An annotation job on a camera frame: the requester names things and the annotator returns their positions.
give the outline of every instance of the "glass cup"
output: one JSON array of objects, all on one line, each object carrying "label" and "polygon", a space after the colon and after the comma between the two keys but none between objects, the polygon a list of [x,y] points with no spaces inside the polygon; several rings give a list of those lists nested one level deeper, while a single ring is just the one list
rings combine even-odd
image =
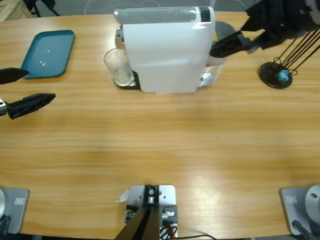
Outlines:
[{"label": "glass cup", "polygon": [[135,85],[134,73],[129,66],[127,53],[123,49],[111,49],[103,58],[103,61],[113,76],[117,86],[127,87]]},{"label": "glass cup", "polygon": [[227,57],[216,58],[216,57],[209,56],[208,62],[206,64],[206,67],[203,71],[203,74],[200,80],[199,87],[204,87],[204,86],[209,86],[214,84],[217,78],[219,77],[227,59],[228,59]]}]

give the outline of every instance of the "plastic tray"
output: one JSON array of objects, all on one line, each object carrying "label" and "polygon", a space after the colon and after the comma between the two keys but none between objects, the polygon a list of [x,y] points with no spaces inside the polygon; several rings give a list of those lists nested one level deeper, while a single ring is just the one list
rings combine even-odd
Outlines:
[{"label": "plastic tray", "polygon": [[65,73],[75,34],[71,30],[38,33],[23,60],[25,79],[58,77]]}]

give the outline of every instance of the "white coffee machine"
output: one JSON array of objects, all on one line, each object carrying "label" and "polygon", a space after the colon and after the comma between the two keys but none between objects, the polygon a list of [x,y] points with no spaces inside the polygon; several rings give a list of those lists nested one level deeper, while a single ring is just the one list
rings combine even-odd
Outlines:
[{"label": "white coffee machine", "polygon": [[203,73],[215,34],[212,7],[117,9],[115,44],[128,58],[134,80],[118,85],[147,93],[193,93]]}]

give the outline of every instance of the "table surface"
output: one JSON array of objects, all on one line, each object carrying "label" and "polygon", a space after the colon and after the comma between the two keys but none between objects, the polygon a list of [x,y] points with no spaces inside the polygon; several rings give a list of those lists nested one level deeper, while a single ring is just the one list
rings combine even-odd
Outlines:
[{"label": "table surface", "polygon": [[[236,29],[247,19],[216,17]],[[319,54],[284,90],[257,69],[288,43],[235,54],[194,94],[121,90],[103,62],[117,25],[112,15],[0,23],[0,68],[19,68],[39,32],[76,36],[64,75],[0,87],[7,102],[56,93],[36,113],[0,118],[0,185],[30,190],[22,232],[112,239],[124,227],[126,204],[116,200],[125,189],[170,184],[180,236],[288,234],[280,189],[320,182]]]}]

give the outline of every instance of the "cable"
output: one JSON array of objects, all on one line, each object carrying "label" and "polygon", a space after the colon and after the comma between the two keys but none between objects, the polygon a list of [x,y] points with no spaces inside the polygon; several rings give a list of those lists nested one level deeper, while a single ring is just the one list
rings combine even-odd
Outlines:
[{"label": "cable", "polygon": [[169,238],[168,240],[197,239],[197,238],[202,238],[202,237],[208,237],[212,240],[217,240],[216,238],[214,238],[213,236],[211,236],[209,234],[202,234],[202,235],[196,235],[196,236],[173,237],[173,238]]},{"label": "cable", "polygon": [[139,4],[139,5],[138,5],[138,4],[131,3],[131,2],[122,2],[122,3],[116,4],[116,5],[114,5],[114,6],[110,6],[110,7],[104,8],[104,9],[100,9],[100,10],[92,10],[92,9],[90,9],[90,6],[91,6],[92,4],[94,4],[94,3],[96,3],[96,2],[99,2],[99,1],[102,1],[102,0],[89,0],[89,1],[87,2],[87,4],[85,5],[85,7],[84,7],[84,15],[87,14],[87,10],[88,10],[89,12],[91,12],[91,13],[96,14],[96,13],[105,12],[105,11],[107,11],[107,10],[109,10],[109,9],[116,8],[116,7],[121,6],[121,5],[123,5],[123,4],[131,5],[131,6],[135,7],[135,8],[141,8],[141,7],[142,7],[144,4],[146,4],[146,3],[152,3],[152,4],[156,4],[158,8],[161,7],[161,5],[160,5],[157,1],[155,1],[155,0],[147,0],[147,1],[143,1],[143,2],[142,2],[141,4]]}]

